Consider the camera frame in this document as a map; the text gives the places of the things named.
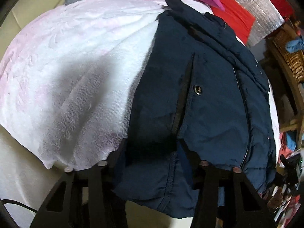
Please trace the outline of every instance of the wicker basket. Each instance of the wicker basket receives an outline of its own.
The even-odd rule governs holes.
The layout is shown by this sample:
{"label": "wicker basket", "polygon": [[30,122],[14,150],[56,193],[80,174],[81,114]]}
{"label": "wicker basket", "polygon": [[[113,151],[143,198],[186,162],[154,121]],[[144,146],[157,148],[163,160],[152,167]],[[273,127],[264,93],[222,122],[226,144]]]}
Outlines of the wicker basket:
{"label": "wicker basket", "polygon": [[296,37],[295,31],[288,25],[279,31],[279,33],[273,39],[273,43],[282,54],[283,58],[287,62],[291,69],[294,78],[298,83],[304,82],[304,55],[303,51],[300,50],[295,53],[289,53],[285,49],[285,45]]}

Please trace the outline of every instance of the blue object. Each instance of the blue object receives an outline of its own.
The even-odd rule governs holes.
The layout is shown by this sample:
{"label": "blue object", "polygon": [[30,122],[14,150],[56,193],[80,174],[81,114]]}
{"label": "blue object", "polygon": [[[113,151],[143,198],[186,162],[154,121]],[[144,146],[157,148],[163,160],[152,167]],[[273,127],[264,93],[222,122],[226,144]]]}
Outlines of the blue object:
{"label": "blue object", "polygon": [[292,151],[294,151],[297,147],[296,138],[297,138],[296,131],[286,132],[286,144],[287,147]]}
{"label": "blue object", "polygon": [[286,44],[285,48],[289,53],[294,53],[299,50],[303,50],[304,49],[303,37],[300,36],[300,37],[297,37],[295,40],[288,42]]}
{"label": "blue object", "polygon": [[259,193],[274,179],[276,146],[268,80],[249,49],[219,17],[166,2],[171,9],[158,17],[133,99],[127,164],[114,191],[180,219],[193,217],[199,192],[189,185],[178,138],[218,168],[243,165]]}

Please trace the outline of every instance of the black device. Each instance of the black device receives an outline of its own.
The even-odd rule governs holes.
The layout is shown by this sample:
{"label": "black device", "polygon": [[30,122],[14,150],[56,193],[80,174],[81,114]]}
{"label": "black device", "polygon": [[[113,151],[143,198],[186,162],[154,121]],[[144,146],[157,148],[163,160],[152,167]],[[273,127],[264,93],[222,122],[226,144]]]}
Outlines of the black device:
{"label": "black device", "polygon": [[[191,228],[214,228],[218,216],[223,220],[223,228],[275,228],[273,216],[244,173],[201,166],[196,152],[190,151],[183,140],[179,145],[182,167],[192,174],[189,184],[199,189]],[[127,140],[123,140],[119,149],[109,154],[106,163],[64,173],[30,228],[127,228],[125,202],[111,191],[113,182],[119,181],[117,176],[123,167],[126,146]],[[220,186],[225,192],[225,206],[221,209],[217,206]],[[83,187],[89,188],[85,205]],[[1,202],[0,226],[19,228]]]}

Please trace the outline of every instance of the snap button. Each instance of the snap button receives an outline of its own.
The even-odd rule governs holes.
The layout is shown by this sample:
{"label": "snap button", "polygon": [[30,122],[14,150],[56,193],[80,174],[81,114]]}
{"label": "snap button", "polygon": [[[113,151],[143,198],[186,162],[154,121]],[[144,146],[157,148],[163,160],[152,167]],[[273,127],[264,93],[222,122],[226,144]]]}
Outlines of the snap button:
{"label": "snap button", "polygon": [[197,95],[201,95],[202,94],[202,88],[200,86],[195,85],[194,86],[194,91]]}

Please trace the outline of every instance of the bed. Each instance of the bed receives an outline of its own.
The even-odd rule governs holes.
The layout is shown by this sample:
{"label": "bed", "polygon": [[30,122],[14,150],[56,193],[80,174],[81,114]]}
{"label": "bed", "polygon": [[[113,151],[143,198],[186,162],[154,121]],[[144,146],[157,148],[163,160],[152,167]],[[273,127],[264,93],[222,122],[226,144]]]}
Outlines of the bed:
{"label": "bed", "polygon": [[[63,3],[64,0],[8,1],[5,11],[2,11],[3,18],[5,19],[2,20],[3,23],[0,27],[0,58],[4,56],[6,49],[14,37],[32,20],[36,19],[44,12],[62,5]],[[270,92],[269,96],[273,131],[276,136],[276,144],[279,146],[279,124],[272,92]],[[51,168],[52,164],[50,164],[49,168],[51,169],[47,170],[34,154],[24,148],[22,144],[19,144],[2,126],[0,130],[0,143],[1,150],[5,152],[0,155],[0,197],[2,199],[14,199],[38,209],[48,190],[51,189],[53,184],[59,178],[65,165],[60,164],[60,162],[56,162],[55,165],[57,167]],[[27,211],[20,210],[18,207],[10,206],[8,207],[8,210],[21,227],[29,226],[33,218],[32,214],[29,214]],[[191,218],[177,221],[148,208],[140,208],[134,203],[128,203],[127,212],[128,210],[130,213],[136,212],[137,216],[140,216],[135,218],[134,215],[130,215],[130,213],[128,214],[128,221],[130,224],[132,223],[130,227],[141,227],[141,222],[147,216],[149,216],[151,220],[157,221],[166,227],[169,225],[179,225],[180,227],[183,227],[185,223],[190,224],[191,222]]]}

